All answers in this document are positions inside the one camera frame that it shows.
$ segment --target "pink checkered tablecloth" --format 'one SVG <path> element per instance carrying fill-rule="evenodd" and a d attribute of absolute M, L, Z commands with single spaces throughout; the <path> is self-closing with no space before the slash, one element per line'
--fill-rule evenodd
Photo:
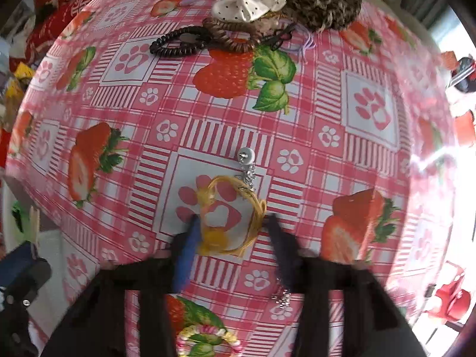
<path fill-rule="evenodd" d="M 31 131 L 17 131 L 19 152 L 6 172 L 61 226 L 68 300 L 99 261 L 133 262 L 165 248 L 198 211 L 197 187 L 239 174 L 236 153 L 248 146 L 256 152 L 259 198 L 303 247 L 319 251 L 323 233 L 337 219 L 346 224 L 334 216 L 337 200 L 348 206 L 346 196 L 376 189 L 391 202 L 394 227 L 386 226 L 366 256 L 397 303 L 414 297 L 407 311 L 413 315 L 439 271 L 453 217 L 447 153 L 455 139 L 438 56 L 367 2 L 349 30 L 315 35 L 306 61 L 291 52 L 239 61 L 216 50 L 183 59 L 148 52 L 157 37 L 200 25 L 214 1 L 92 0 L 30 84 L 21 112 L 31 114 Z M 291 47 L 302 41 L 295 34 Z M 263 76 L 259 57 L 280 58 L 286 68 L 268 70 L 278 79 Z M 222 97 L 227 90 L 232 98 Z M 99 131 L 102 123 L 112 134 Z M 109 138 L 108 154 L 84 158 L 102 138 Z M 81 199 L 84 187 L 90 192 Z M 218 194 L 209 219 L 237 247 L 251 208 L 230 189 Z M 288 356 L 302 297 L 280 309 L 270 299 L 275 271 L 264 231 L 242 257 L 196 255 L 191 284 L 168 300 L 174 327 L 205 318 L 235 331 L 244 356 Z M 337 356 L 338 293 L 330 307 L 329 347 Z M 127 308 L 128 350 L 136 356 L 132 292 Z M 190 355 L 229 350 L 211 344 Z"/>

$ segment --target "silver jewelry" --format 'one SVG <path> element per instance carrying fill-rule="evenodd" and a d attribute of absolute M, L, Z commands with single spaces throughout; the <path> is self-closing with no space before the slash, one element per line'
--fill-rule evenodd
<path fill-rule="evenodd" d="M 256 155 L 254 150 L 250 148 L 241 148 L 237 154 L 238 162 L 240 163 L 241 170 L 243 171 L 241 180 L 247 186 L 247 190 L 251 192 L 256 191 L 255 187 L 253 186 L 256 172 L 255 157 Z"/>
<path fill-rule="evenodd" d="M 280 283 L 279 278 L 276 278 L 278 282 L 278 290 L 271 296 L 278 305 L 280 309 L 284 309 L 285 307 L 289 307 L 291 303 L 291 293 L 287 288 Z"/>

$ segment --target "yellow hair tie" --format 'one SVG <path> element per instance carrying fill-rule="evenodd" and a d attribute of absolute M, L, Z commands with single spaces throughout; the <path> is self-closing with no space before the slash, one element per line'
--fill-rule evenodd
<path fill-rule="evenodd" d="M 238 248 L 227 250 L 228 238 L 223 227 L 210 227 L 205 224 L 205 215 L 208 208 L 215 202 L 215 189 L 217 183 L 229 182 L 239 195 L 248 200 L 253 206 L 253 215 L 249 223 L 246 238 Z M 200 205 L 202 243 L 198 249 L 200 255 L 226 254 L 242 256 L 245 249 L 253 244 L 261 230 L 263 218 L 266 213 L 266 201 L 258 200 L 256 194 L 248 189 L 246 184 L 236 177 L 216 176 L 208 187 L 197 190 L 198 203 Z"/>

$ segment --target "brown spiral hair tie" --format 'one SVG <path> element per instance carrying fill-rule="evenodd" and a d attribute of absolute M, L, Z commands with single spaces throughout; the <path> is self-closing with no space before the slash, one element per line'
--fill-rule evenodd
<path fill-rule="evenodd" d="M 261 42 L 261 33 L 255 26 L 249 23 L 225 23 L 212 17 L 203 19 L 202 25 L 212 34 L 213 39 L 222 44 L 224 49 L 231 52 L 243 54 L 252 52 L 255 46 Z M 249 33 L 249 40 L 246 43 L 240 43 L 230 38 L 226 31 Z"/>

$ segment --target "white knitted item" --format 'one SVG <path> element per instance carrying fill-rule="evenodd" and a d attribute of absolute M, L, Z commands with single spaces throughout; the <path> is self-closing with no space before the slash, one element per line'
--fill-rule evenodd
<path fill-rule="evenodd" d="M 249 23 L 268 11 L 278 11 L 286 0 L 217 0 L 213 5 L 213 17 L 227 22 Z"/>

